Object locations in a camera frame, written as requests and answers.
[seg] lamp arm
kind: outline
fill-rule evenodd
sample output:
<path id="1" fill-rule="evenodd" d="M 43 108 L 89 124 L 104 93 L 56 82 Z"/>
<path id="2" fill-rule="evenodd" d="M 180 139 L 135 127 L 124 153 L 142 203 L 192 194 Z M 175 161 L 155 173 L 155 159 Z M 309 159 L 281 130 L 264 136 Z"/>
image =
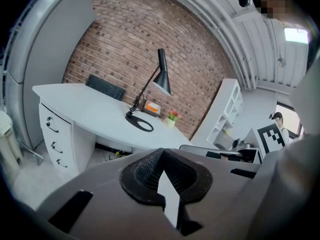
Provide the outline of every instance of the lamp arm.
<path id="1" fill-rule="evenodd" d="M 146 82 L 145 86 L 142 88 L 142 91 L 139 93 L 139 95 L 137 97 L 135 97 L 135 100 L 133 102 L 133 106 L 130 108 L 130 111 L 128 113 L 126 113 L 126 115 L 128 117 L 132 116 L 133 112 L 136 111 L 137 108 L 139 107 L 139 101 L 140 101 L 140 98 L 141 98 L 142 94 L 146 90 L 148 84 L 150 83 L 152 78 L 155 76 L 155 74 L 156 74 L 156 72 L 158 71 L 159 68 L 160 68 L 160 65 L 158 65 L 158 67 L 155 69 L 155 71 L 153 72 L 153 74 L 149 78 L 148 82 Z"/>

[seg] lamp base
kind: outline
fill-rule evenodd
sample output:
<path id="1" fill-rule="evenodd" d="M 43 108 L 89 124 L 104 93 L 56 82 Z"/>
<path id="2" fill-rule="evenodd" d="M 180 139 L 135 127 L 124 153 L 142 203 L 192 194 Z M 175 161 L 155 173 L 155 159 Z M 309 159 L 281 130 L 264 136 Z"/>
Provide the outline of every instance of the lamp base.
<path id="1" fill-rule="evenodd" d="M 152 132 L 152 131 L 154 130 L 154 127 L 153 127 L 150 123 L 148 123 L 147 121 L 145 121 L 145 120 L 143 120 L 143 119 L 141 119 L 141 118 L 139 118 L 139 117 L 136 117 L 136 116 L 134 116 L 134 115 L 132 115 L 132 114 L 129 114 L 129 115 L 128 115 L 128 113 L 125 115 L 125 119 L 126 119 L 130 124 L 132 124 L 133 126 L 139 128 L 140 130 L 145 131 L 145 132 Z M 142 123 L 145 123 L 145 124 L 149 125 L 149 126 L 151 127 L 151 129 L 143 128 L 143 127 L 139 124 L 139 122 L 142 122 Z"/>

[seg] window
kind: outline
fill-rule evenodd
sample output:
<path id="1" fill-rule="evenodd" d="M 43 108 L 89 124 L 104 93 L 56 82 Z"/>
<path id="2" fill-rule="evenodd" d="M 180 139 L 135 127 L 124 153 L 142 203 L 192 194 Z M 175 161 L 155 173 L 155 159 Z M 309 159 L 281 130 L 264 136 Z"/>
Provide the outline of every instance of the window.
<path id="1" fill-rule="evenodd" d="M 289 132 L 289 137 L 295 139 L 303 134 L 303 127 L 294 109 L 282 103 L 277 103 L 275 112 L 280 112 L 283 116 L 283 126 Z"/>
<path id="2" fill-rule="evenodd" d="M 285 28 L 284 29 L 285 40 L 308 44 L 308 32 L 304 29 L 297 28 Z"/>

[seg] lamp shade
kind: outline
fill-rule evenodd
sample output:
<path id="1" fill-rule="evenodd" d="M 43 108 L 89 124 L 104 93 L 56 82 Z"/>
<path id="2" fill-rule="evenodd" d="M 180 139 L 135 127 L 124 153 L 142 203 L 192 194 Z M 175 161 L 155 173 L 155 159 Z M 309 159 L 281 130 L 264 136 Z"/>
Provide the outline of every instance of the lamp shade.
<path id="1" fill-rule="evenodd" d="M 154 85 L 163 91 L 166 95 L 171 95 L 169 75 L 167 70 L 166 55 L 164 49 L 158 49 L 160 72 L 154 78 Z"/>

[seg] trash bin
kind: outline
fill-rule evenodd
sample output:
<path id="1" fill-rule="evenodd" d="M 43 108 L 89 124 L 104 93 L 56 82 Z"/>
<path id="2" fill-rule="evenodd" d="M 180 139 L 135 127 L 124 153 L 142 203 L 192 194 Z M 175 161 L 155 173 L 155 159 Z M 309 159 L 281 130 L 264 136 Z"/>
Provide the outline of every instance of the trash bin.
<path id="1" fill-rule="evenodd" d="M 19 171 L 17 161 L 21 161 L 23 155 L 16 140 L 12 120 L 4 111 L 0 111 L 0 153 L 4 173 L 15 178 Z"/>

